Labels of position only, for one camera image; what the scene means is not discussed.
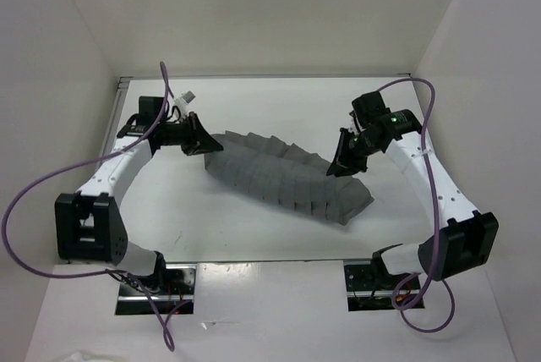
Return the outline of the grey pleated skirt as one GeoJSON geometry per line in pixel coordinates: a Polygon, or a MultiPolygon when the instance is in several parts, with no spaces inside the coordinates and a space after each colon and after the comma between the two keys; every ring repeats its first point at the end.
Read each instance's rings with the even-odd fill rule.
{"type": "Polygon", "coordinates": [[[213,137],[223,150],[205,154],[205,170],[252,199],[341,226],[374,202],[362,181],[328,176],[327,160],[274,135],[227,130],[213,137]]]}

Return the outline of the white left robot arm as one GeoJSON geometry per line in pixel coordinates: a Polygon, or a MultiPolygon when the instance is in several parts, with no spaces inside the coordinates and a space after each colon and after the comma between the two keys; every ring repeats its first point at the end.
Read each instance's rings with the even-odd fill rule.
{"type": "Polygon", "coordinates": [[[138,278],[146,292],[162,292],[168,284],[167,264],[159,251],[128,239],[120,205],[140,170],[163,146],[178,146],[186,156],[222,151],[196,113],[179,122],[136,113],[117,133],[114,158],[102,162],[93,176],[72,194],[60,194],[54,204],[57,252],[64,261],[104,263],[138,278]]]}

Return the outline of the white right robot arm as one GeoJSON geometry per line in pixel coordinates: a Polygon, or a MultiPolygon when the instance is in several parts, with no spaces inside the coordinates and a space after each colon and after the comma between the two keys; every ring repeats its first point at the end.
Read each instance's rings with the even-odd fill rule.
{"type": "Polygon", "coordinates": [[[374,285],[390,288],[410,274],[442,281],[483,265],[499,224],[492,213],[480,212],[460,194],[413,113],[356,112],[352,121],[352,128],[340,131],[334,158],[326,161],[274,137],[209,134],[198,116],[190,114],[183,152],[203,155],[212,177],[256,200],[342,226],[372,203],[357,174],[367,170],[371,155],[383,153],[412,186],[434,233],[420,244],[376,250],[370,262],[374,285]]]}

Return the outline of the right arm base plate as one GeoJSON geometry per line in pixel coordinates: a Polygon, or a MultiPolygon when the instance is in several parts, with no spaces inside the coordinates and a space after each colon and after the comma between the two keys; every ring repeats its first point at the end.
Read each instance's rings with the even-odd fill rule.
{"type": "Polygon", "coordinates": [[[407,274],[384,277],[375,271],[368,260],[345,261],[343,272],[349,312],[392,310],[392,299],[397,304],[404,303],[421,288],[416,277],[394,296],[393,290],[407,274]]]}

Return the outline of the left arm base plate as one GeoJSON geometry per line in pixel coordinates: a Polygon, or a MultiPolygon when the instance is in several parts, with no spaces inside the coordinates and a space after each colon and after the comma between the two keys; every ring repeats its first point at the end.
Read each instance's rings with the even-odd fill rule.
{"type": "MultiPolygon", "coordinates": [[[[197,276],[195,264],[169,263],[163,281],[151,282],[149,277],[141,278],[151,299],[162,316],[192,315],[194,313],[194,292],[197,276]]],[[[143,290],[134,282],[120,279],[115,315],[152,315],[148,299],[143,290]]]]}

